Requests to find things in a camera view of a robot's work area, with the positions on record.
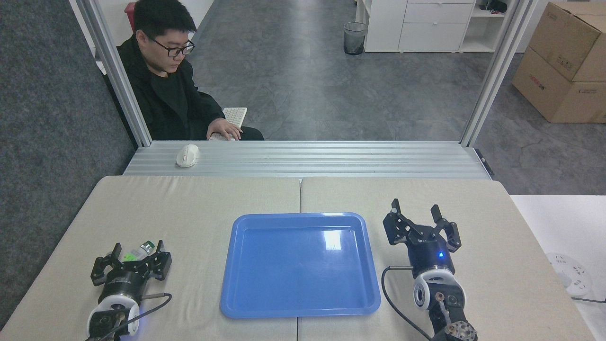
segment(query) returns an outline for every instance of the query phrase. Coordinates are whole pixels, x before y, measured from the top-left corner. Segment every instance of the black jacket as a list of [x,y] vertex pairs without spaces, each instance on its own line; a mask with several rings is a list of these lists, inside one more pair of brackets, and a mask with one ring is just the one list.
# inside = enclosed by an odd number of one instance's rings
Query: black jacket
[[208,125],[216,118],[225,118],[214,98],[198,92],[187,60],[170,75],[178,77],[185,91],[188,108],[185,123],[173,109],[177,99],[155,86],[155,76],[147,68],[134,35],[118,47],[118,53],[152,139],[206,140]]

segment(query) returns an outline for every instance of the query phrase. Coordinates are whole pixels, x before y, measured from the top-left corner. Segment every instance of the beige tablecloth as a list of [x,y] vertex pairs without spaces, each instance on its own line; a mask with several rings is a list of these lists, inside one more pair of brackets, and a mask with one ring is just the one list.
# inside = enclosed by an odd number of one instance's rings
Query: beige tablecloth
[[[301,212],[362,215],[377,277],[388,265],[408,265],[405,245],[387,241],[382,221],[398,198],[413,222],[434,226],[430,208],[459,226],[462,247],[452,254],[465,289],[465,315],[480,341],[593,340],[531,230],[500,183],[490,180],[305,178]],[[416,308],[409,271],[390,271],[387,291],[430,336],[427,311]],[[425,340],[383,299],[369,316],[302,318],[299,340]]]
[[[296,318],[232,320],[219,309],[231,227],[240,215],[299,212],[294,178],[105,177],[4,327],[2,341],[85,340],[88,315],[101,286],[95,258],[116,242],[123,253],[163,240],[173,259],[163,282],[147,294],[172,301],[141,319],[124,340],[294,340]],[[164,299],[146,300],[142,310]]]

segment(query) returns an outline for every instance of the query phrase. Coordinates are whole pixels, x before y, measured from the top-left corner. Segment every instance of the blue tray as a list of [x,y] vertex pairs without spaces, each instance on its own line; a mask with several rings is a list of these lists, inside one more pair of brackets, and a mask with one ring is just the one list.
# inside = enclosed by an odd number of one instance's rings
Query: blue tray
[[221,294],[226,316],[364,315],[380,304],[360,215],[249,214],[233,223]]

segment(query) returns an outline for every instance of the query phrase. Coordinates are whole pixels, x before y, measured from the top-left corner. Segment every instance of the cable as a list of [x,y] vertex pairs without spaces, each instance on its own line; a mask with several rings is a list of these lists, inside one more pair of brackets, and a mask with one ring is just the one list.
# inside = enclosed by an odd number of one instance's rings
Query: cable
[[396,313],[398,315],[400,315],[400,317],[402,317],[406,322],[408,322],[409,325],[411,325],[414,329],[416,329],[419,333],[421,333],[421,335],[423,335],[427,340],[431,341],[431,337],[423,331],[423,329],[421,329],[419,326],[417,326],[414,322],[412,322],[408,317],[406,317],[406,315],[404,315],[397,307],[395,304],[393,304],[393,302],[391,301],[391,299],[389,298],[389,295],[387,294],[387,290],[385,289],[385,274],[387,273],[387,271],[389,270],[404,270],[404,269],[392,269],[391,266],[386,267],[383,270],[383,274],[381,275],[381,288],[383,289],[383,295],[385,295],[385,299],[387,299],[387,302],[389,303],[389,305],[396,311]]
[[577,301],[585,301],[585,302],[593,302],[593,303],[606,303],[606,299],[603,301],[598,301],[598,300],[590,300],[590,299],[580,299],[579,297],[572,297],[573,300],[577,300]]
[[101,338],[99,339],[99,341],[103,341],[103,340],[105,340],[105,339],[106,339],[108,336],[110,336],[110,335],[112,335],[113,333],[115,333],[115,332],[119,331],[120,329],[123,329],[123,328],[125,328],[126,326],[128,326],[129,324],[131,324],[131,323],[133,323],[133,322],[137,321],[138,319],[140,319],[140,318],[142,318],[142,317],[144,317],[144,316],[147,316],[147,315],[149,315],[149,314],[151,314],[151,313],[153,313],[153,312],[157,311],[158,309],[160,309],[160,308],[162,308],[163,306],[165,306],[165,305],[166,305],[168,302],[170,302],[170,300],[173,298],[173,296],[172,296],[171,294],[169,294],[169,293],[167,293],[167,292],[163,292],[162,294],[147,295],[147,296],[145,296],[145,298],[144,298],[144,299],[157,299],[157,298],[159,298],[159,297],[168,297],[168,298],[166,299],[166,301],[162,302],[162,303],[161,303],[160,305],[158,305],[157,307],[155,307],[155,308],[153,308],[153,309],[149,309],[148,311],[144,312],[143,314],[138,315],[138,316],[135,316],[135,317],[133,317],[132,319],[130,319],[130,320],[128,320],[128,321],[126,321],[126,322],[124,322],[124,323],[120,324],[119,326],[117,326],[117,327],[115,327],[115,328],[113,328],[112,330],[110,330],[110,331],[109,331],[109,333],[107,333],[106,335],[104,335],[103,337],[101,337]]

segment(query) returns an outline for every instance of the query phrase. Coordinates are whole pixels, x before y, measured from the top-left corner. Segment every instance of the white mouse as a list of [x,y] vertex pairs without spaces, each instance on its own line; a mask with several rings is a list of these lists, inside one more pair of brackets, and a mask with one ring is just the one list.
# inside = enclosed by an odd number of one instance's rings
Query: white mouse
[[177,166],[179,167],[192,167],[196,164],[198,157],[198,146],[195,144],[186,144],[179,150],[177,154]]

